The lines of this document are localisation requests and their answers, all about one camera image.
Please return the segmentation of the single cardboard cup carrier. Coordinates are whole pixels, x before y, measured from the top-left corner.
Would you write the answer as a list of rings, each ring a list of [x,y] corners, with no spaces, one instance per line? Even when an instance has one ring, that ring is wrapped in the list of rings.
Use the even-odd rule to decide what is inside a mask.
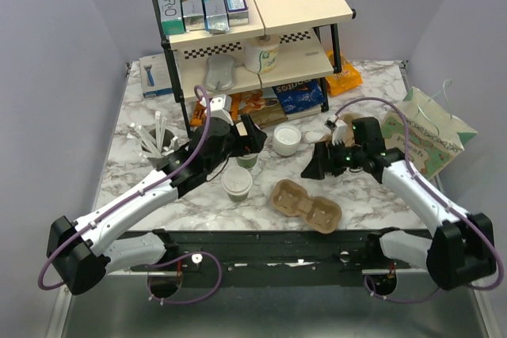
[[[292,180],[280,180],[272,190],[270,202],[287,217],[299,217],[321,234],[331,234],[341,221],[341,207],[327,198],[311,196]]]

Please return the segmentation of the green Fresh paper bag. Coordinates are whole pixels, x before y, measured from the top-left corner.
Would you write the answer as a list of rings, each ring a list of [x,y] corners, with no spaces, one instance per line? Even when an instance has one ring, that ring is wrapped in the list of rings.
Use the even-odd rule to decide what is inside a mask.
[[[432,96],[413,86],[396,107],[406,117],[409,126],[409,157],[426,179],[433,179],[445,166],[464,151],[477,131],[456,116],[450,107],[446,80],[442,89]],[[437,103],[445,97],[445,106]]]

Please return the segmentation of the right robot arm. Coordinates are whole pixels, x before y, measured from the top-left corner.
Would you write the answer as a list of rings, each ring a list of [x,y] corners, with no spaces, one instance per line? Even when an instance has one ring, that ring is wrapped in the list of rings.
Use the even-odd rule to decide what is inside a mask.
[[[370,266],[382,268],[391,260],[401,260],[425,269],[446,291],[500,271],[492,252],[491,221],[452,203],[406,162],[400,149],[386,148],[376,118],[328,124],[333,131],[331,140],[315,143],[301,176],[322,180],[348,169],[360,169],[399,196],[430,234],[423,238],[395,228],[375,232],[364,249]]]

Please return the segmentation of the stack of green paper cups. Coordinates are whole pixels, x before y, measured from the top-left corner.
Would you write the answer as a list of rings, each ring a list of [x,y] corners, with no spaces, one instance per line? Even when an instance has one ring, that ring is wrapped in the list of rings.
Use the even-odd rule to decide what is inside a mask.
[[[248,132],[243,122],[237,123],[236,127],[241,136],[247,136]],[[252,169],[257,163],[258,154],[247,154],[236,157],[237,164],[244,169]]]

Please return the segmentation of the single green paper cup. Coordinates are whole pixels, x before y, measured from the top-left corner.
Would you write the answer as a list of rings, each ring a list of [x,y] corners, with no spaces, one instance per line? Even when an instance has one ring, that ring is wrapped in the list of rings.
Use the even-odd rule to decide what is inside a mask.
[[[225,170],[221,185],[231,201],[240,203],[247,199],[253,179],[247,169],[234,166]]]

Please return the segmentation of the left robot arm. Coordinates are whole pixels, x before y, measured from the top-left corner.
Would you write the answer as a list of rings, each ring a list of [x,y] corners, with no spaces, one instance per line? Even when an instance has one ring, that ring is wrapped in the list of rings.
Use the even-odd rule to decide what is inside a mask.
[[[148,265],[170,269],[176,259],[169,234],[156,230],[134,238],[123,234],[157,209],[206,183],[229,158],[260,153],[267,139],[251,119],[239,123],[212,117],[191,140],[169,152],[134,188],[74,221],[62,216],[50,227],[46,267],[53,267],[73,295],[83,294],[110,272]]]

